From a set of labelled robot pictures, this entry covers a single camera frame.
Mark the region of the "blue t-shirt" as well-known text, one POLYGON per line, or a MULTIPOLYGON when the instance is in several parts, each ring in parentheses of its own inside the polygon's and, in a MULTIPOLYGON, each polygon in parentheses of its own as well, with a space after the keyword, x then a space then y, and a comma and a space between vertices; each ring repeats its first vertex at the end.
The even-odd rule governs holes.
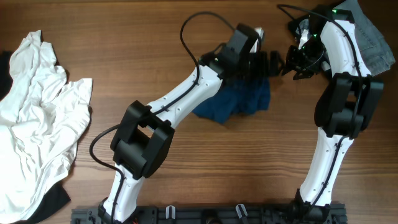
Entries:
POLYGON ((257 111, 267 110, 270 101, 271 88, 267 78, 236 80, 200 103, 193 110, 193 114, 225 124, 234 114, 252 115, 257 111))

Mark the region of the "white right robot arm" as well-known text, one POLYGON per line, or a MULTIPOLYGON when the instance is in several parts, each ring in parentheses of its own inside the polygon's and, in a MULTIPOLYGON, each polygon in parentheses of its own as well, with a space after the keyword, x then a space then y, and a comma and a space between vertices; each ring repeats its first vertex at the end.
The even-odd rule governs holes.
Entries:
POLYGON ((355 36, 353 13, 318 5, 308 12, 308 27, 293 19, 299 44, 290 46, 283 73, 294 80, 324 70, 331 78, 314 114, 318 141, 310 170, 298 190, 307 213, 331 203, 331 192, 343 158, 374 114, 384 84, 372 77, 355 36))

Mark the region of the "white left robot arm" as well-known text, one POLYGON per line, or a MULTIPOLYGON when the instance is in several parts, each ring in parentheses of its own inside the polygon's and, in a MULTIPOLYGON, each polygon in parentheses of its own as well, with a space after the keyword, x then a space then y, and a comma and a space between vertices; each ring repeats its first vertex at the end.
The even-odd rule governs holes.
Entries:
POLYGON ((259 80, 267 73, 263 40, 262 28, 238 24, 229 41, 196 59, 194 71, 168 94, 147 105, 129 105, 112 128, 116 175, 109 197, 98 208, 103 223, 131 220, 143 181, 165 161, 175 129, 189 113, 215 96, 223 82, 238 77, 259 80))

